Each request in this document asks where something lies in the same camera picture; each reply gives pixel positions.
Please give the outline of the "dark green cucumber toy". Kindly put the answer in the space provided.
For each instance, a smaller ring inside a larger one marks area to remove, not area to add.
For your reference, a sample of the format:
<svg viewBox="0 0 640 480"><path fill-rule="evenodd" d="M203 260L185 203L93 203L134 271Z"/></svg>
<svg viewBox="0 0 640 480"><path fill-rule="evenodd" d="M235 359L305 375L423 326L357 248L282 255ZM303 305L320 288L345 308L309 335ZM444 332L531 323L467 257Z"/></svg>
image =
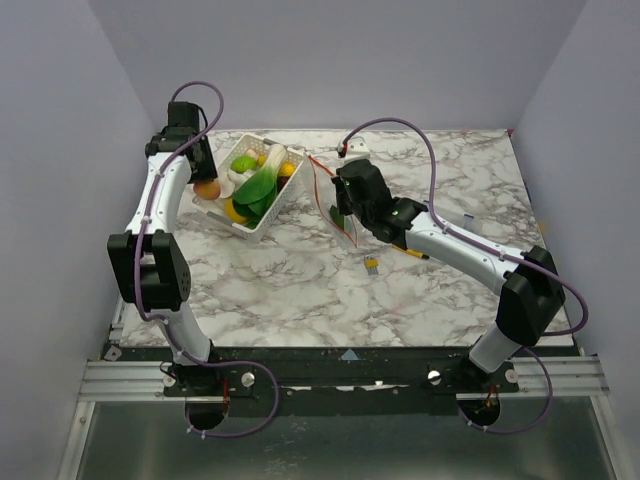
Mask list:
<svg viewBox="0 0 640 480"><path fill-rule="evenodd" d="M340 213L333 212L333 213L330 214L330 216L331 216L332 221L334 222L334 224L338 228L340 228L342 230L345 229L346 220L345 220L345 216L344 215L342 215Z"/></svg>

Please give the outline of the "orange peach toy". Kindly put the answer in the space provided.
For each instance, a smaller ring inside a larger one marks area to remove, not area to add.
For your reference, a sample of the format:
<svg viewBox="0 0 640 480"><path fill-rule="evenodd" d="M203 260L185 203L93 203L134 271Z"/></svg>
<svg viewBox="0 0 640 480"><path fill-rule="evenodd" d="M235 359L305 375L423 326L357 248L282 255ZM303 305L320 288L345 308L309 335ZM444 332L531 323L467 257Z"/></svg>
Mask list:
<svg viewBox="0 0 640 480"><path fill-rule="evenodd" d="M198 198L206 201L214 201L221 195L221 187L217 179L196 182L192 190Z"/></svg>

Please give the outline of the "white mushroom toy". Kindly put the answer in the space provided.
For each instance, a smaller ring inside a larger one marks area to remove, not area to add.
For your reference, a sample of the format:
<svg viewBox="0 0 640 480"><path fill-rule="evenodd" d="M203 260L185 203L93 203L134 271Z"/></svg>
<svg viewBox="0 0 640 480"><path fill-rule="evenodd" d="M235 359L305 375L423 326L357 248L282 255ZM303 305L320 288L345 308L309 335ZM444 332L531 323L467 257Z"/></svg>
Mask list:
<svg viewBox="0 0 640 480"><path fill-rule="evenodd" d="M233 170L225 170L218 174L218 182L220 186L220 197L229 198L239 189L247 180L253 176L251 171L237 173Z"/></svg>

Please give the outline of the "white perforated plastic basket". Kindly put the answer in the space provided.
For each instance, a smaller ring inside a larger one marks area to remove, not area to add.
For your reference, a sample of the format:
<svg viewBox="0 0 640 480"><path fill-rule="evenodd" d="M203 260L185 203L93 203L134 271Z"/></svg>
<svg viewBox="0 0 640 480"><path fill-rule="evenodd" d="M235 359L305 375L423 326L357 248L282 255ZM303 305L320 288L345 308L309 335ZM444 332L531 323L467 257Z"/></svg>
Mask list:
<svg viewBox="0 0 640 480"><path fill-rule="evenodd" d="M293 196L303 160L298 149L248 133L218 166L218 196L188 188L187 198L223 229L257 243Z"/></svg>

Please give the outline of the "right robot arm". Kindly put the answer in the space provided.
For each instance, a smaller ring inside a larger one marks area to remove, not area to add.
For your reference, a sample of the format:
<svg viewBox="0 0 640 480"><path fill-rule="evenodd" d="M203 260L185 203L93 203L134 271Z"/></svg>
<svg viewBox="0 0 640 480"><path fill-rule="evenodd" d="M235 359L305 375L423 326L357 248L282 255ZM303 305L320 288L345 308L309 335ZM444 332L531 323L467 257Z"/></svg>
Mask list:
<svg viewBox="0 0 640 480"><path fill-rule="evenodd" d="M391 195L380 170L367 159L336 171L338 211L352 215L373 236L420 252L477 280L499 296L495 324L480 337L460 367L460 379L480 392L521 347L533 347L565 302L553 257L534 246L527 252L456 230L431 207Z"/></svg>

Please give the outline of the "clear zip bag orange zipper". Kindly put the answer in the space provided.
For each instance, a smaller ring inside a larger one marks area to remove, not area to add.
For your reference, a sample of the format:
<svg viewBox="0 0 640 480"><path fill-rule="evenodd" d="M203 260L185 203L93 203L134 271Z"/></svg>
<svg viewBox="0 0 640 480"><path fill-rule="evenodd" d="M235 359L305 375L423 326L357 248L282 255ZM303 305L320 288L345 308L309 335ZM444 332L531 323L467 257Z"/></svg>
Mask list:
<svg viewBox="0 0 640 480"><path fill-rule="evenodd" d="M360 231L350 216L345 216L345 229L338 228L331 219L333 212L340 213L333 170L321 162L321 158L308 155L302 167L302 183L311 206L320 216L321 225L330 233L344 250L356 250L359 247Z"/></svg>

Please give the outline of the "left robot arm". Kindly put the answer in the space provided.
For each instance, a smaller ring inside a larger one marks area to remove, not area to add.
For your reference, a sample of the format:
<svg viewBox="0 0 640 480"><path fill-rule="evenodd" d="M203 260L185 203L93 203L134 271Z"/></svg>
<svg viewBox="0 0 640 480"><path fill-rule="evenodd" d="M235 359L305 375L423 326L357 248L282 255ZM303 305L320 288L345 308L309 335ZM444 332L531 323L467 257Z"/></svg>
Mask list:
<svg viewBox="0 0 640 480"><path fill-rule="evenodd" d="M194 103L169 102L167 125L145 146L147 176L138 206L125 230L109 236L107 252L122 299L143 321L158 325L173 361L192 365L188 384L209 395L220 387L222 372L209 362L212 342L189 306L191 272L174 237L186 186L217 177L201 111Z"/></svg>

